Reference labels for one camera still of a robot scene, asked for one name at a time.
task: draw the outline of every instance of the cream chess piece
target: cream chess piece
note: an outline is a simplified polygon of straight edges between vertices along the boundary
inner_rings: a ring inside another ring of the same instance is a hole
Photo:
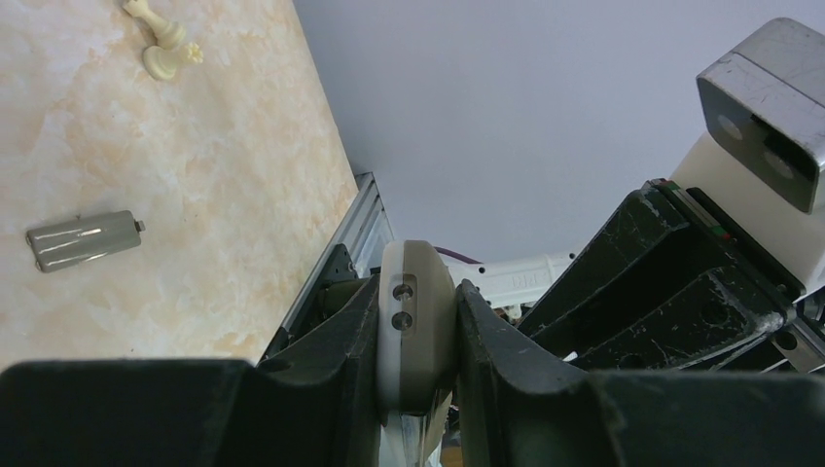
[[[171,80],[180,67],[198,63],[203,63],[203,53],[194,42],[190,42],[175,52],[158,46],[152,46],[143,51],[143,64],[156,80]]]
[[[186,28],[177,21],[167,21],[149,9],[147,0],[126,0],[124,10],[135,18],[141,18],[149,24],[155,37],[158,38],[158,46],[171,51],[178,47],[186,37]]]

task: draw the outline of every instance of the marble tabletop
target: marble tabletop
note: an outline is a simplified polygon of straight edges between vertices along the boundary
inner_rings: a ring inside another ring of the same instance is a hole
[[[356,188],[291,1],[150,1],[204,62],[149,76],[118,0],[0,6],[0,369],[256,360]],[[143,244],[41,273],[28,229],[131,210]]]

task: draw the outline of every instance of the cable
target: cable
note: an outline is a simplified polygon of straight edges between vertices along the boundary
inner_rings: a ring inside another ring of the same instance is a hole
[[[447,250],[446,248],[442,248],[440,246],[436,247],[436,251],[442,255],[449,256],[455,260],[458,260],[462,263],[467,263],[468,265],[480,265],[482,264],[481,261],[476,261],[468,256],[464,256],[461,253],[456,253],[452,250]]]

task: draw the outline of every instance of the gray wall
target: gray wall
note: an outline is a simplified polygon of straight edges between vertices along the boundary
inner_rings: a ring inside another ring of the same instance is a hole
[[[396,237],[481,260],[586,241],[703,130],[695,76],[825,0],[295,0]]]

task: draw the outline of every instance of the chess pawn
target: chess pawn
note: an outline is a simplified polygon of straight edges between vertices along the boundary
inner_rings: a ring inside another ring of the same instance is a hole
[[[182,66],[198,63],[203,63],[203,53],[194,42],[190,42],[177,51],[152,46],[143,52],[143,64],[156,80],[171,80]]]
[[[149,9],[147,0],[126,0],[124,10],[135,18],[142,18],[158,38],[158,46],[168,51],[178,47],[186,37],[186,28],[177,21],[167,21]]]

